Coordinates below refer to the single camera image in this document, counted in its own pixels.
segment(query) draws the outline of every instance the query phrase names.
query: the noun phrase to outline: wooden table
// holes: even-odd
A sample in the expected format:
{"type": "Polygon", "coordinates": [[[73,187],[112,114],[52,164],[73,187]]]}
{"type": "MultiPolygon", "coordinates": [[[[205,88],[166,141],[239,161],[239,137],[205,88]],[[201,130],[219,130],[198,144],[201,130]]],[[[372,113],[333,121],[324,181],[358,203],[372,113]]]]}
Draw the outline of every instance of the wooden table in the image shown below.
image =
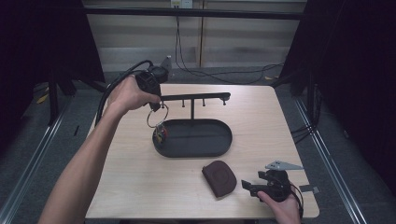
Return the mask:
{"type": "MultiPolygon", "coordinates": [[[[265,165],[285,161],[302,165],[275,91],[271,87],[162,84],[163,95],[229,92],[220,99],[195,101],[196,119],[219,119],[233,132],[228,152],[218,158],[170,159],[160,155],[146,122],[149,107],[130,111],[116,132],[105,169],[87,218],[245,218],[274,217],[265,203],[242,189],[241,179],[265,184],[257,172],[265,165]],[[202,168],[225,161],[233,170],[235,190],[217,199],[205,181],[202,168]]],[[[168,119],[189,119],[190,101],[166,102],[168,119]]],[[[150,117],[155,123],[165,110],[150,117]]],[[[308,185],[304,170],[288,171],[296,186],[308,185]]],[[[318,216],[313,193],[304,192],[304,217],[318,216]]]]}

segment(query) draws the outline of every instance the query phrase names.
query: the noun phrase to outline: wall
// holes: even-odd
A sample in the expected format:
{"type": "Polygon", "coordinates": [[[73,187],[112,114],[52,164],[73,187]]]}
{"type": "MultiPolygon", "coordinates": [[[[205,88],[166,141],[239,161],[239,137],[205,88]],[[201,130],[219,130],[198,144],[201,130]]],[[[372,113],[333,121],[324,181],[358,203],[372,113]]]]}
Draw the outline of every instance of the wall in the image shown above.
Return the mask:
{"type": "MultiPolygon", "coordinates": [[[[170,0],[85,0],[86,6],[170,7],[170,0]]],[[[304,0],[204,1],[194,8],[303,12],[304,0]]],[[[177,19],[157,16],[88,15],[104,71],[121,71],[166,55],[175,61],[177,19]]],[[[183,60],[188,67],[264,66],[282,63],[288,54],[297,21],[179,18],[183,60]]]]}

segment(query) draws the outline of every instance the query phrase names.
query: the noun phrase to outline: brown pouch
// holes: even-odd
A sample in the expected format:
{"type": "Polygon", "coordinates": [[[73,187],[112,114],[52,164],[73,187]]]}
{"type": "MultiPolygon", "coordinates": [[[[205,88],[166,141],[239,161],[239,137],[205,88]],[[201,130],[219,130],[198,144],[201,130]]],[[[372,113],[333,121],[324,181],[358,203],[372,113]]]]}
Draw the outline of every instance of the brown pouch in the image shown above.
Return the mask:
{"type": "Polygon", "coordinates": [[[236,187],[236,177],[224,161],[213,161],[204,166],[202,173],[217,198],[233,192],[236,187]]]}

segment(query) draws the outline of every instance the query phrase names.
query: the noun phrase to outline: black tray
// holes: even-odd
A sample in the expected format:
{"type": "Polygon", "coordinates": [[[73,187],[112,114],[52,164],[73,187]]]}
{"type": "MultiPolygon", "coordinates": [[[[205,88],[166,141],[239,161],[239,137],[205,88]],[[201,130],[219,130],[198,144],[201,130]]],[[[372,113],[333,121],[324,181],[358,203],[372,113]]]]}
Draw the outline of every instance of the black tray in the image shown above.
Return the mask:
{"type": "Polygon", "coordinates": [[[170,119],[164,122],[168,136],[164,143],[152,141],[157,151],[169,158],[218,157],[233,141],[230,127],[217,119],[170,119]]]}

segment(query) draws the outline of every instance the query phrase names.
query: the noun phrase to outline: wall outlet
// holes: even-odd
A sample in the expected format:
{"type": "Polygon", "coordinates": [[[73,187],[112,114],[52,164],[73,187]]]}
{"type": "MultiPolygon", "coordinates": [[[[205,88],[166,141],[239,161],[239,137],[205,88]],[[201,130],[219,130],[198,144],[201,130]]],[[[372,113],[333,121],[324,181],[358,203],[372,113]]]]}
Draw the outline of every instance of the wall outlet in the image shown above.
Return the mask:
{"type": "Polygon", "coordinates": [[[181,0],[182,8],[192,8],[192,0],[181,0]]]}
{"type": "Polygon", "coordinates": [[[171,8],[181,8],[180,0],[171,0],[171,8]]]}

